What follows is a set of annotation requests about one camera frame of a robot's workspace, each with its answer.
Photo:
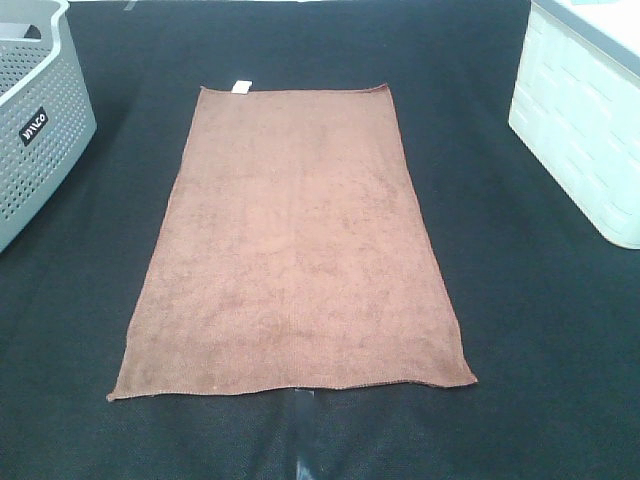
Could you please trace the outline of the white plastic storage bin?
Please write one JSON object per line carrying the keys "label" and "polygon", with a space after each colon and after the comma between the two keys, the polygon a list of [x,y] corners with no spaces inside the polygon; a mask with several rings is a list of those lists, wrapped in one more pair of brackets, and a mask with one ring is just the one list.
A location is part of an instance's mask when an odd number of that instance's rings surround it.
{"label": "white plastic storage bin", "polygon": [[638,248],[638,2],[531,2],[508,124],[604,238]]}

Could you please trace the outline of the black table cloth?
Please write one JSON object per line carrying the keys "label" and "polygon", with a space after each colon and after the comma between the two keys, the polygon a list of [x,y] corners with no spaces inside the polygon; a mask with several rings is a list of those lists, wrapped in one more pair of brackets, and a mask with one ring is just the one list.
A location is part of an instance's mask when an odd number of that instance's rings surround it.
{"label": "black table cloth", "polygon": [[296,479],[294,390],[110,402],[202,87],[393,95],[477,383],[316,391],[319,479],[635,479],[639,255],[507,115],[525,1],[74,2],[98,128],[1,255],[5,479]]}

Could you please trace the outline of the grey tape strip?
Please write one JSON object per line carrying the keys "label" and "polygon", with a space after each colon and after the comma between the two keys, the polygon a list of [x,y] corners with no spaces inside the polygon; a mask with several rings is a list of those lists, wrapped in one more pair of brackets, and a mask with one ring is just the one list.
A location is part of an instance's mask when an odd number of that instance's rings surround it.
{"label": "grey tape strip", "polygon": [[320,478],[320,469],[315,458],[316,440],[315,392],[309,389],[294,390],[296,479]]}

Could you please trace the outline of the grey perforated laundry basket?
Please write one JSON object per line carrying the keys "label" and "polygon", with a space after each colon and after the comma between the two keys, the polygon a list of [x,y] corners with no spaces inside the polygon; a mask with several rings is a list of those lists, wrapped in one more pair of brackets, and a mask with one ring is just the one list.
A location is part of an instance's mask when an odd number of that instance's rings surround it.
{"label": "grey perforated laundry basket", "polygon": [[39,38],[1,41],[1,245],[7,247],[79,160],[97,125],[66,1],[4,1],[4,23]]}

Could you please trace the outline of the brown towel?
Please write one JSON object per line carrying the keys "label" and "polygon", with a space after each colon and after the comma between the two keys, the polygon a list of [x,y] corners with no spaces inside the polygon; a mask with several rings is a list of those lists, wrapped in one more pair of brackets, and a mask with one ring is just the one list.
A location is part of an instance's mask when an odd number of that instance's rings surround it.
{"label": "brown towel", "polygon": [[472,385],[390,88],[199,93],[109,399]]}

